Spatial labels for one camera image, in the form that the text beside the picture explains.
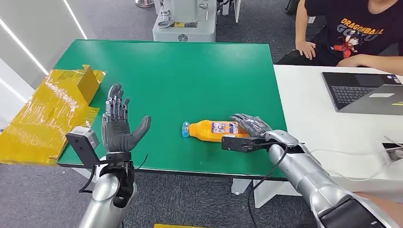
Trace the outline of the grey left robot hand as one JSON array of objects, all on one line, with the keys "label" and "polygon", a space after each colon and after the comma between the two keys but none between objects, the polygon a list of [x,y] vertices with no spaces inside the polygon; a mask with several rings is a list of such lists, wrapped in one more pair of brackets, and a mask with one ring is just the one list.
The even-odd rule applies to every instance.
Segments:
[{"label": "grey left robot hand", "polygon": [[151,126],[151,116],[141,119],[134,131],[130,131],[128,104],[122,99],[124,91],[120,83],[113,84],[107,94],[105,112],[102,115],[102,140],[107,152],[130,152],[142,140]]}]

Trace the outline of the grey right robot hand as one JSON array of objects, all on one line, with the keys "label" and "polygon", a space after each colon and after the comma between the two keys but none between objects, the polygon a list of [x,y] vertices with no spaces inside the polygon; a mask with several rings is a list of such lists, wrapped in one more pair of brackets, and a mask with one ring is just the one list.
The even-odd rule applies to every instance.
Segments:
[{"label": "grey right robot hand", "polygon": [[247,114],[233,114],[230,116],[232,121],[235,121],[245,130],[250,137],[264,137],[266,132],[272,131],[272,128],[259,116],[250,116]]}]

